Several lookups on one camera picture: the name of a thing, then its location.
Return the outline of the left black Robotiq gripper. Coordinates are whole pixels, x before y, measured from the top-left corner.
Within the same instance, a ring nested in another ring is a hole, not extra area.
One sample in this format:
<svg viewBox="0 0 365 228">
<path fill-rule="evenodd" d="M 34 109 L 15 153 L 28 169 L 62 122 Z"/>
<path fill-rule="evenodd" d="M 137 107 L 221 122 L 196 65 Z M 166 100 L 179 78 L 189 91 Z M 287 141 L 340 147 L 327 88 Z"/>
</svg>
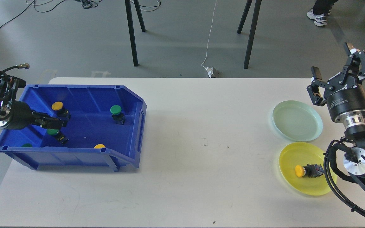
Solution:
<svg viewBox="0 0 365 228">
<path fill-rule="evenodd" d="M 36 112 L 28 104 L 21 101 L 9 102 L 8 107 L 10 116 L 0 121 L 0 129 L 2 130 L 21 130 L 29 125 L 41 125 L 44 123 L 44 118 L 45 128 L 66 127 L 69 121 L 68 118 L 48 117 L 47 113 Z"/>
</svg>

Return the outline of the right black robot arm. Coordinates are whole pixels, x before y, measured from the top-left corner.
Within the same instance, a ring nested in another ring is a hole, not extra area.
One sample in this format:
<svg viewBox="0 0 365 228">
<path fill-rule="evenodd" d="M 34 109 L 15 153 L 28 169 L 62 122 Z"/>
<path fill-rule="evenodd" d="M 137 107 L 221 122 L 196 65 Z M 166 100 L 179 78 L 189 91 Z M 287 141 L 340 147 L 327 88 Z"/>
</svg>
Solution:
<svg viewBox="0 0 365 228">
<path fill-rule="evenodd" d="M 323 81 L 320 70 L 312 67 L 311 84 L 307 91 L 313 105 L 327 106 L 330 118 L 342 123 L 345 136 L 333 140 L 323 159 L 323 174 L 332 192 L 351 211 L 365 217 L 365 210 L 349 200 L 336 186 L 331 172 L 365 191 L 365 50 L 343 43 L 348 56 L 342 71 Z"/>
</svg>

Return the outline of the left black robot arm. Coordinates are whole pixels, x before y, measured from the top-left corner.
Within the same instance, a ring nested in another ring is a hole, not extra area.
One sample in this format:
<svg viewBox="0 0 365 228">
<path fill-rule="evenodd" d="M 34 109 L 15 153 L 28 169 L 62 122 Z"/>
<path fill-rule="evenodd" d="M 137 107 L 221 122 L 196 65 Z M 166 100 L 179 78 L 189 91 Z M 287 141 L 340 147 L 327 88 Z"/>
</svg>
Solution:
<svg viewBox="0 0 365 228">
<path fill-rule="evenodd" d="M 52 109 L 57 113 L 56 117 L 52 117 L 31 109 L 25 102 L 16 100 L 18 89 L 25 88 L 26 81 L 8 75 L 7 71 L 12 69 L 29 69 L 29 64 L 19 64 L 0 70 L 0 129 L 21 130 L 29 125 L 55 130 L 65 127 L 71 114 L 61 102 L 52 105 Z"/>
</svg>

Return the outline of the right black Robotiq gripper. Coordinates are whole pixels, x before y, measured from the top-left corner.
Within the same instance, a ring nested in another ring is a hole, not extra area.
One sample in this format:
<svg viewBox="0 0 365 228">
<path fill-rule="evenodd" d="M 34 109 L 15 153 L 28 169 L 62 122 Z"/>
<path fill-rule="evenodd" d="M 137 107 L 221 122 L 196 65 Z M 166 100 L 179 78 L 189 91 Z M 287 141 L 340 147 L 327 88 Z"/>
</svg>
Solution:
<svg viewBox="0 0 365 228">
<path fill-rule="evenodd" d="M 346 129 L 365 125 L 365 50 L 355 48 L 352 43 L 343 43 L 348 59 L 341 72 L 324 82 L 318 67 L 311 67 L 311 84 L 307 87 L 313 105 L 326 104 L 330 118 L 342 123 Z M 319 88 L 325 89 L 323 97 Z"/>
</svg>

